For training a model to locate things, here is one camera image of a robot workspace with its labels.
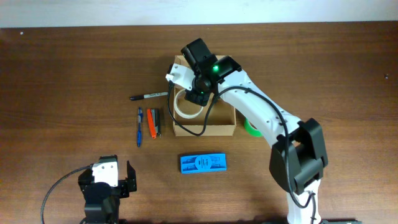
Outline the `white masking tape roll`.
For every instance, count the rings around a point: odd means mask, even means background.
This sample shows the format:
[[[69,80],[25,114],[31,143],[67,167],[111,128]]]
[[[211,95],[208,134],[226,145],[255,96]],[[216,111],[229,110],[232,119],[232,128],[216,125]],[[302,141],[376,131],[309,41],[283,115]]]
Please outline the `white masking tape roll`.
[[[203,106],[200,107],[199,111],[193,114],[186,114],[184,113],[179,107],[178,107],[178,99],[182,96],[182,94],[185,93],[184,89],[181,89],[177,92],[177,94],[174,96],[174,110],[175,112],[182,118],[185,119],[193,119],[196,118],[204,109]]]

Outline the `brown cardboard box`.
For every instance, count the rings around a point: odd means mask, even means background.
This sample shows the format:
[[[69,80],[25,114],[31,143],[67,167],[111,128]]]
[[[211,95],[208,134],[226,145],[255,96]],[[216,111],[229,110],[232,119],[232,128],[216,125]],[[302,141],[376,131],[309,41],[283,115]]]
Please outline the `brown cardboard box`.
[[[203,124],[205,121],[205,115],[208,108],[211,105],[213,94],[211,94],[209,102],[203,107],[203,111],[195,118],[186,119],[177,114],[174,110],[174,98],[175,95],[182,90],[182,87],[175,85],[171,92],[170,97],[170,109],[174,118],[185,128],[189,129],[191,132],[200,133],[203,129]],[[185,114],[195,114],[199,112],[200,106],[195,105],[184,99],[185,92],[178,97],[177,106],[181,112]],[[208,122],[206,125],[206,130],[202,136],[232,136],[236,127],[236,111],[231,105],[225,103],[223,100],[218,100],[212,107]]]

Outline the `black permanent marker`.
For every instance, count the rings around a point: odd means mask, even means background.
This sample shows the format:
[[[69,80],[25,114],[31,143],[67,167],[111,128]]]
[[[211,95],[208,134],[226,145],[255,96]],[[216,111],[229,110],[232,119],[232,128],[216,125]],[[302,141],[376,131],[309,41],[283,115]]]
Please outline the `black permanent marker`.
[[[149,94],[131,96],[129,99],[131,101],[138,101],[138,100],[143,100],[146,98],[155,98],[155,97],[167,96],[167,95],[168,95],[167,92],[149,93]]]

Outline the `blue plastic staple case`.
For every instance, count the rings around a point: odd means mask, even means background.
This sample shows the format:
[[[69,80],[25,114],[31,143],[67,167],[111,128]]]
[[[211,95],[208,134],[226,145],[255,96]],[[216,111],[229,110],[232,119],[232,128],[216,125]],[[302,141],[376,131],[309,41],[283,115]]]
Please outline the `blue plastic staple case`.
[[[180,170],[182,174],[197,174],[206,172],[226,171],[226,154],[197,154],[182,156],[180,158]]]

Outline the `green tape roll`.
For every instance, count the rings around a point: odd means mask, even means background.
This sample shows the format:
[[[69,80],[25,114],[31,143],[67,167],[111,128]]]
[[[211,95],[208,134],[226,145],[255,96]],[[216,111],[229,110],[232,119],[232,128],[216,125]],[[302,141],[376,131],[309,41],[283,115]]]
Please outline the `green tape roll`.
[[[246,118],[244,122],[246,132],[254,137],[262,137],[262,133]]]

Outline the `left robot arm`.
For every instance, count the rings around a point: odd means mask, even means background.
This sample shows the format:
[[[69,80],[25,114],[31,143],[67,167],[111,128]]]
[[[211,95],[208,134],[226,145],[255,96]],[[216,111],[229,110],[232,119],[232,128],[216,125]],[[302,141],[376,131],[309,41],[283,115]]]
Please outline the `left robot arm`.
[[[127,163],[127,177],[118,179],[118,157],[101,156],[78,177],[78,185],[85,199],[85,222],[127,224],[120,219],[119,206],[122,198],[128,198],[137,190],[136,171]]]

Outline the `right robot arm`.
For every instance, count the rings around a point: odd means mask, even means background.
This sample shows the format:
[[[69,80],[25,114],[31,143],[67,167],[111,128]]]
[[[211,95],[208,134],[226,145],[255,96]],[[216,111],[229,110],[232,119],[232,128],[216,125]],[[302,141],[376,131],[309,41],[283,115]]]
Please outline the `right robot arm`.
[[[188,100],[206,105],[208,96],[221,99],[242,113],[271,148],[269,170],[287,193],[288,223],[321,223],[318,188],[328,165],[322,127],[302,121],[273,102],[232,57],[217,58],[202,39],[182,50],[193,77]]]

